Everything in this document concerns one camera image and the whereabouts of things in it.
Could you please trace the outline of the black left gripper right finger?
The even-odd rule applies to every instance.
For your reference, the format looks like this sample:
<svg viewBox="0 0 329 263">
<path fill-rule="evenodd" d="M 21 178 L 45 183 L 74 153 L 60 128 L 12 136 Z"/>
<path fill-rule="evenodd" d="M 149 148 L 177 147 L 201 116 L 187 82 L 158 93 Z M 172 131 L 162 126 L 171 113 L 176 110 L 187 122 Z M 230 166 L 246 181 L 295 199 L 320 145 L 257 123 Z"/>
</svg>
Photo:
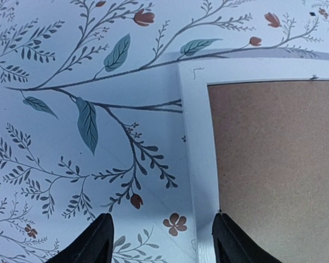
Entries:
<svg viewBox="0 0 329 263">
<path fill-rule="evenodd" d="M 212 236 L 217 263 L 281 263 L 262 249 L 226 213 L 215 215 Z"/>
</svg>

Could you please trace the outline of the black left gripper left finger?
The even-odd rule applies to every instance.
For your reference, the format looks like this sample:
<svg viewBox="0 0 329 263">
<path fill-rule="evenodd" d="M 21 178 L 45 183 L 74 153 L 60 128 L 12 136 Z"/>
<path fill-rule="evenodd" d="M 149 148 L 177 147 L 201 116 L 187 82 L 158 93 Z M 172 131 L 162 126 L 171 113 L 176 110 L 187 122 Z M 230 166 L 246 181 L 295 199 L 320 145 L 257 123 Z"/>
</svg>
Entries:
<svg viewBox="0 0 329 263">
<path fill-rule="evenodd" d="M 114 222 L 111 214 L 100 214 L 68 247 L 47 263 L 111 263 Z"/>
</svg>

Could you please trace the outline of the brown cardboard backing board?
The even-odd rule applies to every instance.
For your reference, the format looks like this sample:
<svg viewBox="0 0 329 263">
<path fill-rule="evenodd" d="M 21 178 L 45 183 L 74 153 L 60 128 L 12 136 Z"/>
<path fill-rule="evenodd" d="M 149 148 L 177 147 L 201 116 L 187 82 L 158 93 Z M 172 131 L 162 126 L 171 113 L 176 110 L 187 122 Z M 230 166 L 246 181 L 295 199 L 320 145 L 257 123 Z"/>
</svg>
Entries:
<svg viewBox="0 0 329 263">
<path fill-rule="evenodd" d="M 329 81 L 208 93 L 221 210 L 282 262 L 329 262 Z"/>
</svg>

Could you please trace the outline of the white picture frame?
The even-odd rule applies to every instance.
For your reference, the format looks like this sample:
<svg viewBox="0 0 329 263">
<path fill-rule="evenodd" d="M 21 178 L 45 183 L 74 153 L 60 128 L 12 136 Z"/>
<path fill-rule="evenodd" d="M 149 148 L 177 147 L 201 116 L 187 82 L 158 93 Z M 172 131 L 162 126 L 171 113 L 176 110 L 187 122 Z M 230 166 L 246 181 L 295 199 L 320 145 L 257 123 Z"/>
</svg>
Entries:
<svg viewBox="0 0 329 263">
<path fill-rule="evenodd" d="M 178 64 L 197 262 L 215 262 L 212 224 L 219 212 L 217 161 L 208 86 L 267 81 L 329 81 L 329 60 L 200 59 Z"/>
</svg>

